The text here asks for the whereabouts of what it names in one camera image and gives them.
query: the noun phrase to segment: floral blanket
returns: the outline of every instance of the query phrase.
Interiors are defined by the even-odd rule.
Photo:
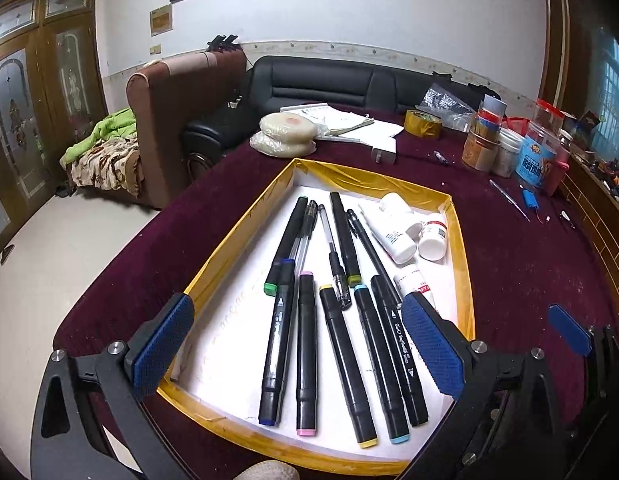
[[[125,189],[138,197],[143,174],[136,136],[99,140],[70,164],[68,173],[77,186],[99,189]]]

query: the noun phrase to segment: table covered with maroon cloth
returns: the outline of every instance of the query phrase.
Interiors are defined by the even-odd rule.
[[[584,389],[581,358],[547,323],[547,308],[560,303],[582,325],[612,324],[616,316],[595,253],[577,225],[559,219],[561,198],[539,196],[542,225],[527,222],[496,189],[489,176],[461,161],[464,137],[444,132],[440,140],[397,137],[395,164],[376,164],[369,147],[318,143],[308,158],[354,166],[420,184],[452,196],[465,243],[472,284],[477,338],[503,352],[545,351],[561,414],[579,411]],[[448,158],[444,167],[433,150]],[[241,215],[288,160],[262,155],[244,143],[190,186],[157,215],[94,280],[63,320],[54,348],[71,355],[100,352],[109,342],[128,340],[154,317],[176,291],[183,291]],[[521,204],[513,178],[494,179]],[[200,478],[227,479],[260,460],[261,455],[204,430],[160,396],[146,397],[147,409],[172,446]],[[98,415],[112,420],[97,404]],[[330,478],[303,470],[304,480]]]

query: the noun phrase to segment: sofa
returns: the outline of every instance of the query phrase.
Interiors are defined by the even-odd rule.
[[[189,184],[179,134],[196,117],[226,104],[245,74],[242,51],[195,52],[159,60],[127,82],[127,100],[136,117],[144,180],[138,197],[123,189],[107,196],[162,209]]]
[[[433,83],[475,110],[484,86],[464,85],[450,74],[425,74],[387,66],[290,56],[263,56],[246,72],[236,107],[223,105],[187,123],[181,134],[184,156],[195,180],[257,131],[258,121],[281,107],[326,102],[368,113],[404,116],[423,100]]]

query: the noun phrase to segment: box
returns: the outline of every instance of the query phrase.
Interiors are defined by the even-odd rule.
[[[282,419],[276,428],[258,425],[260,387],[274,307],[274,298],[263,292],[267,271],[297,197],[304,194],[325,204],[332,221],[329,192],[333,190],[341,192],[346,209],[356,210],[357,202],[377,201],[389,192],[398,192],[417,213],[440,212],[446,217],[446,256],[436,263],[419,258],[418,263],[441,316],[455,322],[465,337],[474,339],[469,272],[451,197],[369,171],[294,159],[251,205],[187,287],[186,293],[194,300],[196,321],[158,393],[203,428],[271,458],[340,474],[396,475],[426,443],[451,406],[451,398],[440,394],[410,341],[429,421],[411,428],[408,442],[389,443],[355,301],[344,316],[365,382],[378,446],[361,449],[353,436],[318,294],[317,436],[296,435],[295,322],[291,328]],[[373,242],[392,276],[397,266],[376,240]],[[356,239],[355,245],[363,282],[369,283],[375,270]],[[327,253],[319,220],[304,266],[304,270],[314,273],[317,289],[331,283]]]

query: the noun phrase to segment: beige tile floor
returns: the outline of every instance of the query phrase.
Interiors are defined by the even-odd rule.
[[[0,265],[0,447],[27,478],[32,416],[54,333],[156,214],[79,190],[50,199],[12,240],[14,251]]]

